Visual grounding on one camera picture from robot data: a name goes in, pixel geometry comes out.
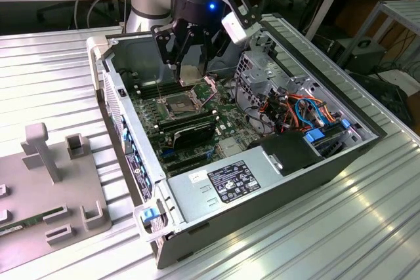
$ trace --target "gray table leg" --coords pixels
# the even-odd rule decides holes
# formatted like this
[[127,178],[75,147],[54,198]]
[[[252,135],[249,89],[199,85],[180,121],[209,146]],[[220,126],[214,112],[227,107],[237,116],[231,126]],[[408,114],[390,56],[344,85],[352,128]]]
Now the gray table leg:
[[315,34],[316,31],[318,31],[318,28],[320,27],[322,21],[324,20],[324,18],[326,17],[329,8],[331,8],[331,5],[333,4],[334,0],[324,0],[322,2],[322,5],[318,11],[318,13],[315,16],[314,21],[311,23],[308,32],[306,33],[305,37],[311,41]]

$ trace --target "blue latch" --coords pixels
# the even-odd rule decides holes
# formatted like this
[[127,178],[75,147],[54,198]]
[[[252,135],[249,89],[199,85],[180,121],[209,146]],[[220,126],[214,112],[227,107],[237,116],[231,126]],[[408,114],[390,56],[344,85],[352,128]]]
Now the blue latch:
[[144,223],[149,223],[153,219],[159,218],[160,212],[158,208],[149,208],[142,212],[140,215]]
[[305,135],[305,138],[310,142],[313,143],[315,140],[321,139],[325,137],[325,135],[319,129],[312,129],[308,131]]
[[350,127],[350,122],[347,119],[342,119],[341,124],[344,126],[345,129]]

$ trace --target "electronic equipment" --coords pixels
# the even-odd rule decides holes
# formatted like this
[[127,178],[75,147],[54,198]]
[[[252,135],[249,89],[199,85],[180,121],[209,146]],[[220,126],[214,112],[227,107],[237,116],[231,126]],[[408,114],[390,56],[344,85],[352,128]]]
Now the electronic equipment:
[[[327,54],[332,61],[337,62],[346,48],[351,44],[352,39],[338,39],[328,48]],[[361,75],[370,75],[374,72],[387,50],[370,37],[363,37],[352,51],[343,69],[347,69]]]
[[109,131],[142,199],[133,216],[159,269],[332,180],[385,136],[267,22],[205,77],[199,47],[176,80],[153,42],[88,40],[105,69]]

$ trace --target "warning label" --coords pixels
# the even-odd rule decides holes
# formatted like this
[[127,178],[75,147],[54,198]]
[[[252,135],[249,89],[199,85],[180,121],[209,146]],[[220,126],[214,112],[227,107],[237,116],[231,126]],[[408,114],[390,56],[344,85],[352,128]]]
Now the warning label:
[[243,161],[238,161],[207,175],[224,203],[229,203],[261,188]]

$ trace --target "motherboard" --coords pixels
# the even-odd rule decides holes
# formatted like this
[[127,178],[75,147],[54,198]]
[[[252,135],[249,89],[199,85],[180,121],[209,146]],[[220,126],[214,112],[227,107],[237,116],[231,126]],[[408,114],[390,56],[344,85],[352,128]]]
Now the motherboard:
[[168,176],[245,151],[260,138],[229,89],[229,80],[205,77],[195,85],[156,84],[130,94]]

